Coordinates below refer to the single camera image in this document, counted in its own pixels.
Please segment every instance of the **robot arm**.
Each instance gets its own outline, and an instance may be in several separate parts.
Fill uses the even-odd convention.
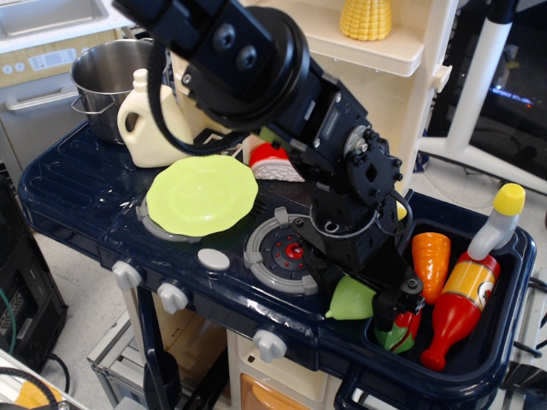
[[[209,117],[235,132],[262,130],[285,148],[309,184],[310,218],[293,227],[320,281],[326,261],[376,290],[383,330],[398,311],[419,306],[421,281],[394,244],[401,161],[373,131],[367,110],[310,57],[288,15],[236,0],[114,6],[189,62],[183,81]]]

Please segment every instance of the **red bottle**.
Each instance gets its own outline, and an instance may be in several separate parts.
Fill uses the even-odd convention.
[[[469,336],[479,323],[485,304],[499,277],[497,261],[487,255],[474,261],[460,256],[433,308],[433,340],[420,357],[421,364],[440,372],[450,347]]]

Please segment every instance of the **green plate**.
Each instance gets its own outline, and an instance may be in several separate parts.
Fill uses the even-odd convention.
[[[146,195],[150,218],[173,234],[204,237],[234,226],[252,209],[258,184],[228,155],[193,156],[159,173]]]

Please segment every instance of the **stainless steel appliance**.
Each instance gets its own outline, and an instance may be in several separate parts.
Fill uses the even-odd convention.
[[[2,54],[0,157],[15,186],[34,158],[85,120],[71,108],[78,92],[68,72],[80,53],[113,39],[111,30]]]

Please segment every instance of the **yellow corn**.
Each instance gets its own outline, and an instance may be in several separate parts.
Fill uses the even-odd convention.
[[[340,30],[349,38],[381,40],[391,30],[391,0],[345,0]]]

